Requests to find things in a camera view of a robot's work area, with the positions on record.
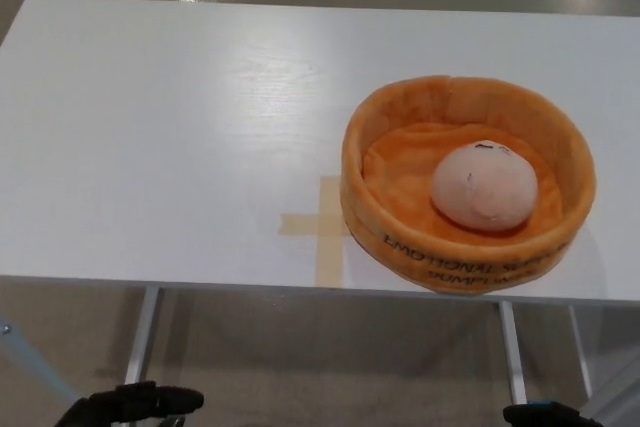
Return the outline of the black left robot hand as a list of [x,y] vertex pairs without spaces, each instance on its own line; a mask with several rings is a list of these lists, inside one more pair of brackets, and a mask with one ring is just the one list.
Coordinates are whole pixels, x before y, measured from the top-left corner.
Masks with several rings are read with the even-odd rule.
[[158,386],[154,381],[120,385],[76,401],[55,427],[112,426],[159,419],[159,426],[183,426],[186,416],[203,407],[204,395],[194,389]]

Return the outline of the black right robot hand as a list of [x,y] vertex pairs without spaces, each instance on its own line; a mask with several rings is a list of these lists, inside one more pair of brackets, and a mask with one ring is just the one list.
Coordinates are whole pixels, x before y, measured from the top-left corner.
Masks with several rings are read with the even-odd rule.
[[502,411],[504,420],[513,427],[603,427],[600,422],[584,417],[567,405],[555,401],[528,401]]

